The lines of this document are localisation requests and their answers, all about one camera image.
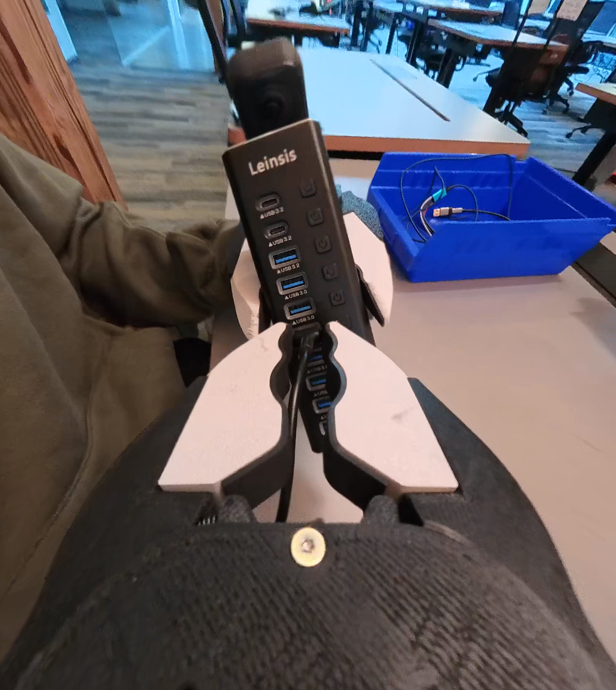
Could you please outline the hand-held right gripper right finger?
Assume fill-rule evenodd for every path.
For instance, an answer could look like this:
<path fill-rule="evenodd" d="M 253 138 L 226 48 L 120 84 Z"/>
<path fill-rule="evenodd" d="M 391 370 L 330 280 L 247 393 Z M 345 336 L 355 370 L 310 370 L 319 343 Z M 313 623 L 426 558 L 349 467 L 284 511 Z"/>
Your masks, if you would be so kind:
<path fill-rule="evenodd" d="M 459 481 L 412 383 L 393 360 L 338 322 L 331 342 L 323 469 L 343 496 L 455 493 Z"/>

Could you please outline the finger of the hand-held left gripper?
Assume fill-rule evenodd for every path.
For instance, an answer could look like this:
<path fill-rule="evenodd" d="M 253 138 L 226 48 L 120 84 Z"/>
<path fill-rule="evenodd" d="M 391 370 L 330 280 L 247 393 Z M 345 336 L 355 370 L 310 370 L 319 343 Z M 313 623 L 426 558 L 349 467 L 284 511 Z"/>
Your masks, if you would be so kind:
<path fill-rule="evenodd" d="M 247 340 L 256 338 L 276 323 L 246 239 L 231 274 L 231 291 L 237 321 Z"/>
<path fill-rule="evenodd" d="M 394 281 L 387 247 L 355 213 L 347 213 L 343 220 L 354 262 L 360 269 L 367 309 L 381 326 L 385 326 L 390 322 L 394 299 Z"/>

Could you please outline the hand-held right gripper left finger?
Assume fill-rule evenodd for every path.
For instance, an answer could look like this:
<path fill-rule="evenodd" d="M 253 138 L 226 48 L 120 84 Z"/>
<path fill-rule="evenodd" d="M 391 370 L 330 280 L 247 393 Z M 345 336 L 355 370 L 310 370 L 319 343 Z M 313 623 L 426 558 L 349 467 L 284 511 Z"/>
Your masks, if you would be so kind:
<path fill-rule="evenodd" d="M 275 493 L 291 466 L 291 328 L 277 323 L 210 372 L 158 479 L 170 492 Z"/>

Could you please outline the black USB hub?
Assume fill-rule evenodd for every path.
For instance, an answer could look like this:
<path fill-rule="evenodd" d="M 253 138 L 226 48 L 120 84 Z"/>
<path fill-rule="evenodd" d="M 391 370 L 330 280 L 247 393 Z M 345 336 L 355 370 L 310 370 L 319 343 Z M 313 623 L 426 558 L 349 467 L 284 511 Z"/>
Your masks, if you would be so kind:
<path fill-rule="evenodd" d="M 366 302 L 320 125 L 311 119 L 229 148 L 222 156 L 270 323 L 286 323 L 296 349 L 320 328 L 300 380 L 298 408 L 321 453 L 336 393 L 328 385 L 338 322 L 373 344 Z"/>

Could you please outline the person's left forearm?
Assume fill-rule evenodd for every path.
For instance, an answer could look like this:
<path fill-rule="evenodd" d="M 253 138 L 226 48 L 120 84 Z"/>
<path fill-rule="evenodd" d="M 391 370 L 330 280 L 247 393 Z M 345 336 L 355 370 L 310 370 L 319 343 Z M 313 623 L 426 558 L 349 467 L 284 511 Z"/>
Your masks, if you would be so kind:
<path fill-rule="evenodd" d="M 164 233 L 114 203 L 83 201 L 62 264 L 81 294 L 119 322 L 194 324 L 231 306 L 241 234 L 225 220 Z"/>

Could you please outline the grey desk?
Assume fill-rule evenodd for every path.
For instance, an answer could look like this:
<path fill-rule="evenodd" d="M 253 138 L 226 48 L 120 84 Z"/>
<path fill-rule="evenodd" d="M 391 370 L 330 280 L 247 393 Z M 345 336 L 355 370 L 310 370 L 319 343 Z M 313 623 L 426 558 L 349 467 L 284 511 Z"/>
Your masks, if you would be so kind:
<path fill-rule="evenodd" d="M 616 661 L 616 308 L 572 268 L 420 284 L 393 270 L 378 347 L 509 469 Z"/>
<path fill-rule="evenodd" d="M 332 157 L 528 153 L 529 141 L 393 55 L 298 49 L 310 116 Z"/>

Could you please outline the blue plastic bin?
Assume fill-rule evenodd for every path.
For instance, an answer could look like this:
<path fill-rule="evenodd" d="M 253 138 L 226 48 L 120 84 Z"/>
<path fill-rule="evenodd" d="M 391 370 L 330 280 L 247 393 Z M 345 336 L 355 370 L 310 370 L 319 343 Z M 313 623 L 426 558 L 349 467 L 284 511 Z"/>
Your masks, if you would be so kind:
<path fill-rule="evenodd" d="M 378 212 L 393 260 L 411 282 L 480 280 L 556 275 L 616 229 L 616 208 L 536 157 L 516 158 L 511 221 L 471 214 L 429 221 L 435 235 L 426 244 L 405 233 L 399 194 L 402 170 L 417 160 L 455 154 L 386 152 L 372 178 L 367 200 Z M 507 160 L 438 162 L 447 185 L 464 184 L 483 210 L 505 213 L 509 192 Z M 407 175 L 405 196 L 416 208 L 427 196 L 432 164 Z M 457 189 L 440 206 L 472 208 Z"/>

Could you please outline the black office chair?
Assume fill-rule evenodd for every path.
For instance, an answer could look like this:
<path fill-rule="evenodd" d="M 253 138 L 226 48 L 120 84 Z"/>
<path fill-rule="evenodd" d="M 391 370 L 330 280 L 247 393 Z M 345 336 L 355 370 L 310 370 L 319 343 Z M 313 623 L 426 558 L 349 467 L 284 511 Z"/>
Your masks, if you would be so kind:
<path fill-rule="evenodd" d="M 602 41 L 580 41 L 571 51 L 567 52 L 564 60 L 554 70 L 552 81 L 547 92 L 545 112 L 553 107 L 556 101 L 565 106 L 565 112 L 570 109 L 569 97 L 573 96 L 575 91 L 573 77 L 575 75 L 585 75 L 589 73 L 589 60 L 595 56 L 602 47 Z M 568 87 L 567 97 L 563 97 L 559 94 L 564 84 Z"/>
<path fill-rule="evenodd" d="M 490 87 L 483 111 L 527 138 L 528 132 L 523 121 L 516 116 L 515 110 L 523 102 L 527 90 L 528 67 L 518 59 L 507 57 L 501 66 L 479 75 L 485 77 L 485 82 Z"/>

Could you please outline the person's green hoodie torso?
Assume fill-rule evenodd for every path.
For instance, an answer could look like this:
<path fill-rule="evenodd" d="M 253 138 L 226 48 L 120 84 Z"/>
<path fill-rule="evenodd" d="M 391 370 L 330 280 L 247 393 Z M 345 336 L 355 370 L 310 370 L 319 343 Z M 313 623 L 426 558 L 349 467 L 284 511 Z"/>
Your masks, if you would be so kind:
<path fill-rule="evenodd" d="M 177 326 L 119 322 L 65 272 L 83 201 L 0 133 L 0 666 L 92 490 L 184 395 Z"/>

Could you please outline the wooden post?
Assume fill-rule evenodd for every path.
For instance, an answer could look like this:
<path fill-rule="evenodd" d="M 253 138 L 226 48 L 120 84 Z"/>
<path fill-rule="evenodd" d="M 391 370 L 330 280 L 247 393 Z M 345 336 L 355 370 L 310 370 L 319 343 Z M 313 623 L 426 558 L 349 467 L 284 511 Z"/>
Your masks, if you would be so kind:
<path fill-rule="evenodd" d="M 126 208 L 40 1 L 0 1 L 0 132 L 73 177 L 88 201 Z"/>

